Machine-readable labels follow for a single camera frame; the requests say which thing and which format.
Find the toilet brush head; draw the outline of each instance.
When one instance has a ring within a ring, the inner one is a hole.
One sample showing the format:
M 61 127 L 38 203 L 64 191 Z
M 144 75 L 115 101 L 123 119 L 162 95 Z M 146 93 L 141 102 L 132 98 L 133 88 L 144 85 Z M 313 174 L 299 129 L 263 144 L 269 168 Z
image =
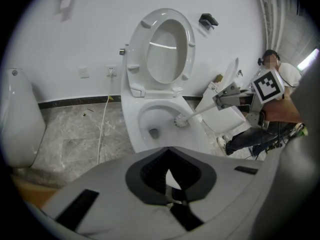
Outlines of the toilet brush head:
M 184 115 L 180 114 L 174 119 L 174 124 L 177 127 L 185 127 L 189 123 L 188 123 L 188 120 L 186 120 L 186 117 Z

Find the black toilet paper holder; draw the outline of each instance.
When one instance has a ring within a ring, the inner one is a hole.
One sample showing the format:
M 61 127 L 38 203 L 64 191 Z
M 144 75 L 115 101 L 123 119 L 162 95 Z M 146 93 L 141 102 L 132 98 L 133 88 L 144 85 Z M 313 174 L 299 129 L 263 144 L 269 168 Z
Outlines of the black toilet paper holder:
M 215 29 L 214 26 L 218 26 L 219 23 L 215 20 L 214 17 L 210 13 L 203 13 L 199 19 L 201 25 L 205 27 L 206 30 L 212 28 Z

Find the toilet seat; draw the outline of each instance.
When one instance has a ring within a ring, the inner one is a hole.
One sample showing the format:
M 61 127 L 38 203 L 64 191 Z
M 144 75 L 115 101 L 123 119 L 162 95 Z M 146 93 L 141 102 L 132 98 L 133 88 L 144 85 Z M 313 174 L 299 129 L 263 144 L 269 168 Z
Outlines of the toilet seat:
M 180 12 L 162 8 L 136 27 L 127 50 L 127 75 L 134 97 L 179 96 L 192 72 L 195 36 Z

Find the person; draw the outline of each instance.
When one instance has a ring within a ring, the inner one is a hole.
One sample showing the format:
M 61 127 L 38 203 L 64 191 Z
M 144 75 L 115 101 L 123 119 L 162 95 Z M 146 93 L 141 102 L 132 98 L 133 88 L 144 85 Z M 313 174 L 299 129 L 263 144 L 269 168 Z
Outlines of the person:
M 283 80 L 284 95 L 279 100 L 274 99 L 267 102 L 262 108 L 265 120 L 270 121 L 267 130 L 251 127 L 233 136 L 231 140 L 225 135 L 217 138 L 218 145 L 227 156 L 237 150 L 252 147 L 250 152 L 256 157 L 275 141 L 278 134 L 281 138 L 289 133 L 296 123 L 302 122 L 297 109 L 290 100 L 290 94 L 301 79 L 300 73 L 291 64 L 281 62 L 279 55 L 274 50 L 266 50 L 262 59 L 266 70 L 274 68 L 279 72 Z

